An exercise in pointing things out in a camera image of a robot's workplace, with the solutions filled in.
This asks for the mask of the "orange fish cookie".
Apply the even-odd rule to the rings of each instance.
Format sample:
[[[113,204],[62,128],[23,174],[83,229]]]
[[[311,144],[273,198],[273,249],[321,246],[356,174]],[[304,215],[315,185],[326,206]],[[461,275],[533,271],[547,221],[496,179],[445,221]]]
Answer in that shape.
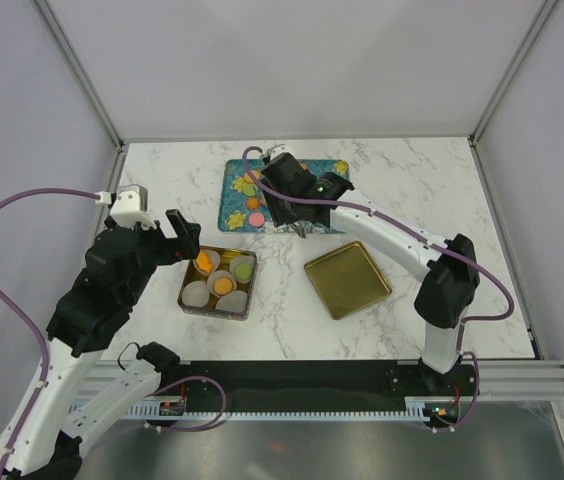
[[[211,256],[203,251],[198,254],[197,258],[194,260],[194,264],[196,269],[205,276],[209,276],[215,269]]]

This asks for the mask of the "orange round cookie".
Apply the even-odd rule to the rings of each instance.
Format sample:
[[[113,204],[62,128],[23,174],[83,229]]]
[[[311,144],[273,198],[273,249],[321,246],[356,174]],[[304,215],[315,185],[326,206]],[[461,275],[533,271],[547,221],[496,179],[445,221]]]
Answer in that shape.
[[[261,178],[261,175],[258,171],[252,171],[251,173],[245,173],[243,178],[247,183],[254,183],[255,179],[259,180]]]
[[[213,291],[216,295],[224,296],[231,293],[234,290],[233,282],[228,277],[219,277],[213,283]]]

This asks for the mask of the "green cookie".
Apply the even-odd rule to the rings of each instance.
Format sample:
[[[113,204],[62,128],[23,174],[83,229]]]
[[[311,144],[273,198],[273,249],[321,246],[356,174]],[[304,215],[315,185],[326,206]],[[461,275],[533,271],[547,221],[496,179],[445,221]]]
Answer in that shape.
[[[243,188],[243,193],[248,197],[253,197],[257,194],[258,189],[254,184],[247,184]]]
[[[248,263],[241,263],[235,267],[234,275],[238,279],[247,281],[252,275],[252,266]]]

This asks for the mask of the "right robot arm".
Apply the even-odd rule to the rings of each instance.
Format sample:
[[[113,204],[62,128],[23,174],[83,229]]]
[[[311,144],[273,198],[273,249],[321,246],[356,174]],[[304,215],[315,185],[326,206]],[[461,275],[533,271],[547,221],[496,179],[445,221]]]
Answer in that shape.
[[[284,147],[262,157],[266,203],[276,226],[308,224],[349,234],[375,248],[420,283],[414,308],[425,321],[419,382],[431,394],[453,386],[458,362],[460,321],[479,285],[472,241],[458,234],[449,240],[389,219],[344,177],[317,177]]]

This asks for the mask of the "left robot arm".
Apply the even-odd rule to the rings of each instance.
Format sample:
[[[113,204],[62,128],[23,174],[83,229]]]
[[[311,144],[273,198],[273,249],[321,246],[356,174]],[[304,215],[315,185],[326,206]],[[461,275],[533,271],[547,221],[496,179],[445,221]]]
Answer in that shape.
[[[181,380],[180,358],[156,342],[81,410],[70,406],[117,331],[129,320],[160,266],[195,259],[201,227],[176,210],[166,216],[176,232],[124,228],[107,219],[85,254],[86,265],[58,301],[47,326],[49,358],[28,387],[35,405],[21,402],[0,435],[0,477],[71,479],[107,430],[137,402],[156,391],[170,394]]]

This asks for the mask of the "pink cookie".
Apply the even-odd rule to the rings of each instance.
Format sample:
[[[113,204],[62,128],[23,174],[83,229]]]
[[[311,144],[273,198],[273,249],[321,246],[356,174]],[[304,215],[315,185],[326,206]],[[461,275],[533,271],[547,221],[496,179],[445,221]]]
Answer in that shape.
[[[266,218],[261,212],[254,212],[249,216],[249,224],[255,228],[259,228],[265,222]]]

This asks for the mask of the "orange flower cookie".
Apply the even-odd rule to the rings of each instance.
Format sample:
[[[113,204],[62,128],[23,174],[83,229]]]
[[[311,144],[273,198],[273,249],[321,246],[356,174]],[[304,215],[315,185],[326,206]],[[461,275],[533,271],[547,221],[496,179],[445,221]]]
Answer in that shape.
[[[251,210],[257,209],[259,207],[259,200],[257,198],[248,198],[246,206]]]

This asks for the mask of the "white paper cup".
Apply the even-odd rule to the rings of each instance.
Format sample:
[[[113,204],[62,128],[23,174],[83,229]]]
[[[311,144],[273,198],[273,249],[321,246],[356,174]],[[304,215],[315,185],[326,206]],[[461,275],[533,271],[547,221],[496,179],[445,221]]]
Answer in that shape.
[[[217,251],[215,251],[215,250],[201,249],[200,252],[201,252],[201,251],[206,252],[206,253],[208,253],[208,254],[211,256],[211,258],[212,258],[212,260],[213,260],[213,262],[214,262],[214,265],[215,265],[215,269],[214,269],[214,271],[213,271],[212,273],[214,273],[215,271],[217,271],[217,270],[219,269],[219,267],[220,267],[220,264],[221,264],[221,255],[220,255]]]
[[[207,305],[210,292],[204,281],[193,281],[187,284],[181,295],[182,304],[186,307],[202,308]]]
[[[216,298],[221,298],[223,296],[219,296],[216,295],[215,292],[213,291],[213,283],[219,278],[219,277],[228,277],[232,280],[233,282],[233,286],[234,286],[234,290],[236,290],[237,288],[237,281],[235,280],[235,278],[233,277],[233,275],[229,272],[229,271],[225,271],[225,270],[217,270],[214,273],[212,273],[207,280],[207,288],[210,292],[210,294]]]
[[[235,280],[236,280],[238,283],[247,284],[247,283],[249,283],[249,282],[251,281],[251,279],[252,279],[252,277],[253,277],[253,274],[254,274],[254,270],[255,270],[254,262],[255,262],[255,259],[254,259],[253,256],[249,256],[249,255],[241,255],[241,256],[238,256],[238,257],[234,258],[234,259],[230,262],[230,264],[229,264],[229,271],[230,271],[230,273],[233,275],[233,277],[235,278]],[[248,263],[248,264],[250,264],[250,265],[252,266],[252,275],[251,275],[251,277],[250,277],[247,281],[238,279],[238,278],[234,275],[234,273],[235,273],[235,267],[236,267],[237,265],[241,264],[241,263]]]
[[[239,314],[246,308],[248,295],[244,291],[235,290],[218,299],[216,309],[218,311]]]

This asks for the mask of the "teal floral tray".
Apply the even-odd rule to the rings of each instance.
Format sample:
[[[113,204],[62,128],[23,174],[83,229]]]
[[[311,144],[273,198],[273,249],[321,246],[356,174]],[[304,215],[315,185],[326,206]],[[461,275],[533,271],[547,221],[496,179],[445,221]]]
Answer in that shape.
[[[350,168],[348,162],[341,159],[300,159],[300,164],[304,169],[308,169],[317,177],[324,173],[334,173],[345,179],[350,178]],[[247,183],[243,175],[246,173],[240,159],[228,160],[225,164],[220,204],[218,210],[217,227],[221,232],[227,233],[252,233],[252,234],[286,234],[295,233],[290,226],[284,225],[275,227],[269,210],[265,202],[264,193],[255,183]],[[258,192],[253,197],[248,197],[243,193],[243,188],[247,184],[257,186]],[[257,198],[259,207],[251,210],[246,206],[248,198]],[[249,216],[254,212],[261,212],[266,222],[259,228],[249,224]],[[307,234],[332,234],[339,233],[327,227],[309,224]]]

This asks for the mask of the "square cookie tin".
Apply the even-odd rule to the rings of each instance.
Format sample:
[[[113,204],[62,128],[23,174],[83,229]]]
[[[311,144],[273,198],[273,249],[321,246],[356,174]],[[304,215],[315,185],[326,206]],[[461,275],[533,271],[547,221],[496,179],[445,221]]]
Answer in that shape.
[[[178,305],[190,315],[245,321],[257,269],[252,251],[202,246],[186,269]]]

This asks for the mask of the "gold tin lid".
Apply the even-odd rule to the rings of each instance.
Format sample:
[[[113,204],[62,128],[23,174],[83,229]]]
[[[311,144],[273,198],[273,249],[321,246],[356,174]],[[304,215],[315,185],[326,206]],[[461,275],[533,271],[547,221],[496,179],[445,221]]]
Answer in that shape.
[[[341,320],[392,293],[389,281],[360,241],[307,262],[304,271],[333,320]]]

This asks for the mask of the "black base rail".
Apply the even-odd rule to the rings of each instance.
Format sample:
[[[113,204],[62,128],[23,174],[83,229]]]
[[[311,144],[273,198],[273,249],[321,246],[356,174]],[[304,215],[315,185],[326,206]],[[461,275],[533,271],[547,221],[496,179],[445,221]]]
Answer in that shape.
[[[193,361],[179,365],[161,382],[183,380],[187,410],[214,412],[221,394],[201,381],[223,387],[229,413],[388,412],[406,408],[408,397],[455,399],[475,391],[474,367],[467,361],[440,375],[419,361],[283,360]]]

